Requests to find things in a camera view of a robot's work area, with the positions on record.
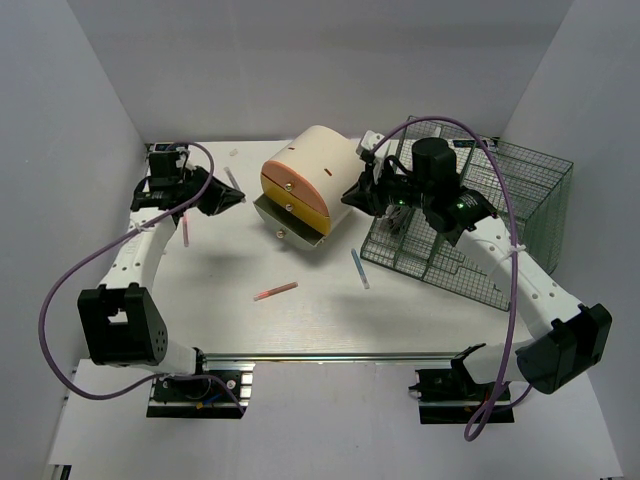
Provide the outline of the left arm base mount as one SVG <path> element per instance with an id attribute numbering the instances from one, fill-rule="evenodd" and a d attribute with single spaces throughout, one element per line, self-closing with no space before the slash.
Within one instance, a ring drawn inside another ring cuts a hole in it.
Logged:
<path id="1" fill-rule="evenodd" d="M 163 378 L 152 384 L 146 417 L 155 419 L 241 419 L 230 391 L 248 408 L 253 385 L 252 363 L 206 363 L 205 379 Z"/>

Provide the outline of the purple pen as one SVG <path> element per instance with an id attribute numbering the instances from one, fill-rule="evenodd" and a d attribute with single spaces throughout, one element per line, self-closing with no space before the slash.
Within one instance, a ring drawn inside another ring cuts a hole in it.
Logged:
<path id="1" fill-rule="evenodd" d="M 229 179 L 229 182 L 231 183 L 233 188 L 243 195 L 242 199 L 241 199 L 241 203 L 246 203 L 246 194 L 241 190 L 241 187 L 240 187 L 237 179 L 235 178 L 234 174 L 232 173 L 231 169 L 229 167 L 225 166 L 224 167 L 224 172 L 226 173 L 226 175 L 227 175 L 227 177 Z"/>

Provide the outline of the white silver-spined booklet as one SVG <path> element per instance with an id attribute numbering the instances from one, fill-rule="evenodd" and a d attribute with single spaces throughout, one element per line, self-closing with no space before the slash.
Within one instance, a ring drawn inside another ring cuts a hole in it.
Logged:
<path id="1" fill-rule="evenodd" d="M 412 139 L 407 140 L 406 135 L 401 137 L 398 142 L 395 156 L 397 161 L 388 160 L 387 164 L 391 167 L 396 175 L 412 176 L 412 167 L 403 161 L 403 155 L 406 153 L 406 148 L 413 145 Z M 399 236 L 411 223 L 410 216 L 413 210 L 406 204 L 398 204 L 389 206 L 383 216 L 383 225 L 391 234 L 392 237 Z"/>

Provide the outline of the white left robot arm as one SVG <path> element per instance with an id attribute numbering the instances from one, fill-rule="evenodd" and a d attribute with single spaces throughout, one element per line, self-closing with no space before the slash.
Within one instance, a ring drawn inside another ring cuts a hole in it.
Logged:
<path id="1" fill-rule="evenodd" d="M 189 161 L 189 144 L 154 147 L 146 177 L 135 188 L 128 238 L 107 274 L 79 295 L 77 305 L 91 360 L 97 365 L 144 368 L 178 375 L 177 387 L 199 399 L 211 374 L 198 365 L 200 352 L 170 339 L 152 298 L 161 258 L 187 210 L 207 216 L 242 203 L 240 190 Z"/>

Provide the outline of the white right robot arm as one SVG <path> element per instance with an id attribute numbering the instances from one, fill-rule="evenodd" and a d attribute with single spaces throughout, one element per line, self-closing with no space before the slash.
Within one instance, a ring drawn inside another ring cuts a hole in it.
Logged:
<path id="1" fill-rule="evenodd" d="M 433 230 L 510 295 L 532 339 L 510 355 L 505 380 L 525 381 L 551 394 L 597 364 L 612 324 L 609 311 L 569 294 L 523 245 L 511 242 L 515 228 L 506 226 L 479 191 L 462 185 L 448 142 L 435 137 L 414 142 L 410 169 L 379 153 L 382 142 L 372 131 L 360 140 L 356 153 L 365 168 L 343 203 L 376 217 L 391 206 L 421 211 Z"/>

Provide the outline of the blue pen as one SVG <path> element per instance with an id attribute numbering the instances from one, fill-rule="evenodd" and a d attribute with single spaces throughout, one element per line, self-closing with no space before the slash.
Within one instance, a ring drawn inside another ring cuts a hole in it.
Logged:
<path id="1" fill-rule="evenodd" d="M 359 278 L 361 280 L 361 283 L 363 285 L 363 288 L 364 289 L 370 289 L 370 284 L 369 284 L 368 278 L 366 276 L 364 267 L 362 265 L 362 262 L 361 262 L 361 259 L 359 257 L 359 254 L 358 254 L 358 252 L 356 251 L 355 248 L 351 249 L 351 256 L 353 258 L 353 261 L 354 261 L 356 270 L 358 272 Z"/>

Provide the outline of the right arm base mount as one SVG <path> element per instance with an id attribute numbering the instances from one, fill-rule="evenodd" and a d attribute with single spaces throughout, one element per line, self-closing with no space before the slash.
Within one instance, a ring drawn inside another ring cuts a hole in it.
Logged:
<path id="1" fill-rule="evenodd" d="M 409 395 L 418 402 L 422 425 L 463 425 L 490 398 L 493 383 L 474 384 L 453 369 L 415 371 Z"/>

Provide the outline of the red pen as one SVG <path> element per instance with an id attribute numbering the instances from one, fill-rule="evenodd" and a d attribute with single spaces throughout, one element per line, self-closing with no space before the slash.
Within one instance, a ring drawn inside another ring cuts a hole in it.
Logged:
<path id="1" fill-rule="evenodd" d="M 268 289 L 266 291 L 260 292 L 256 295 L 253 296 L 253 300 L 254 301 L 261 301 L 264 300 L 266 298 L 269 298 L 271 296 L 274 295 L 278 295 L 284 292 L 287 292 L 289 290 L 295 289 L 298 287 L 298 283 L 297 282 L 290 282 L 284 285 L 280 285 L 271 289 Z"/>

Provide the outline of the cream round drawer box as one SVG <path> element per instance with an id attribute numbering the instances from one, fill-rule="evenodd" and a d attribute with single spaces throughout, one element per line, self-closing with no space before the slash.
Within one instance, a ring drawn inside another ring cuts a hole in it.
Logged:
<path id="1" fill-rule="evenodd" d="M 254 207 L 277 239 L 312 250 L 350 213 L 341 198 L 362 169 L 352 141 L 311 126 L 262 165 Z"/>

